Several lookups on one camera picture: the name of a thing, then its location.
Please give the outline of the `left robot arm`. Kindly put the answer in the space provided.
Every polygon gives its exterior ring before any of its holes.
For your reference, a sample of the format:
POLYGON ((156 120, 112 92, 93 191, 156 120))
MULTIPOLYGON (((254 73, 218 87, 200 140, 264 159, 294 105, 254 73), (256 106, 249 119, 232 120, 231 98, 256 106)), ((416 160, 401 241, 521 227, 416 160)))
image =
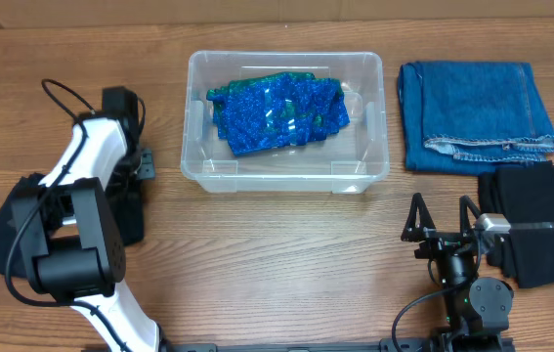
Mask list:
POLYGON ((72 138, 53 170, 17 192, 17 234, 7 290, 35 307, 82 314, 110 351, 169 351, 171 342, 125 281, 122 232, 144 230, 141 183, 155 177, 140 137, 146 105, 123 87, 104 89, 99 110, 72 116, 72 138))

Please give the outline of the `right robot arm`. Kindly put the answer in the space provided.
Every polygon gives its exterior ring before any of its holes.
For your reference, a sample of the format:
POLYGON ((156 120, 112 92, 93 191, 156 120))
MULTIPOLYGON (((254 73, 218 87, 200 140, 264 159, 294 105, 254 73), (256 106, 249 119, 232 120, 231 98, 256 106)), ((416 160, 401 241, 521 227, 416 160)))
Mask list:
POLYGON ((436 228, 423 196, 412 196, 403 242, 414 242, 414 257, 427 261, 429 277, 438 290, 409 302, 397 314, 391 327, 393 347, 401 351, 398 339, 401 318, 416 305, 440 297, 446 306, 447 326, 431 331, 418 341, 423 351, 513 351, 509 314, 514 291, 506 282, 481 277, 482 258, 488 241, 506 235, 511 225, 502 214, 483 213, 467 196, 459 200, 459 230, 443 232, 436 228))

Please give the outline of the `blue denim jeans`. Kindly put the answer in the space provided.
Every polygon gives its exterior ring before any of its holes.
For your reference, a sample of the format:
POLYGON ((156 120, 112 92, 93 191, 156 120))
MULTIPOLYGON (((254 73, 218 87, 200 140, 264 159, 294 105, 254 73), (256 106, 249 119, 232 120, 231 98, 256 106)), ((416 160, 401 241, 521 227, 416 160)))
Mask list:
POLYGON ((409 171, 479 175, 554 153, 554 126, 528 63, 407 63, 397 94, 409 171))

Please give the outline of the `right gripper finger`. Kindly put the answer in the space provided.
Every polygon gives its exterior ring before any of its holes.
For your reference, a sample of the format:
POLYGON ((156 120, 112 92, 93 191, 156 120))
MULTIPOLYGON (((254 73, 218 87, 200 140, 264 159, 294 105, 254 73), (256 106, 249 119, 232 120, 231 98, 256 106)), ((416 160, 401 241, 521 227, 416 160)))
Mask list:
POLYGON ((420 193, 414 194, 411 199, 403 235, 427 235, 435 231, 436 226, 424 202, 423 196, 420 193))
POLYGON ((461 233, 467 233, 471 228, 470 217, 478 220, 480 216, 480 209, 468 196, 462 196, 459 199, 459 221, 461 233))

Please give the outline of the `black cloth with tape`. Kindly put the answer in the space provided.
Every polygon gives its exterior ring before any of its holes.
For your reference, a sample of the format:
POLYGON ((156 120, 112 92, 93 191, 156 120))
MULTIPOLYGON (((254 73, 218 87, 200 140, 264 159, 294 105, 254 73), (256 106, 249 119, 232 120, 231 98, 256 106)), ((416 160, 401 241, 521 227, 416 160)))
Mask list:
POLYGON ((145 236, 142 181, 116 167, 106 187, 106 197, 125 246, 145 236))

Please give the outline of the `blue green sequin cloth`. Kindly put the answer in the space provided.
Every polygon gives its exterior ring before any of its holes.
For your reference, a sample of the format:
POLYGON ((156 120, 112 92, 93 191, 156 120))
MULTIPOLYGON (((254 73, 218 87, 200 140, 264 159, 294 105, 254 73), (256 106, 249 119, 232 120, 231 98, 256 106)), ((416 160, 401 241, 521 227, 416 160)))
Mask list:
POLYGON ((321 142, 350 123, 341 82, 310 72, 233 80, 206 99, 218 137, 236 156, 321 142))

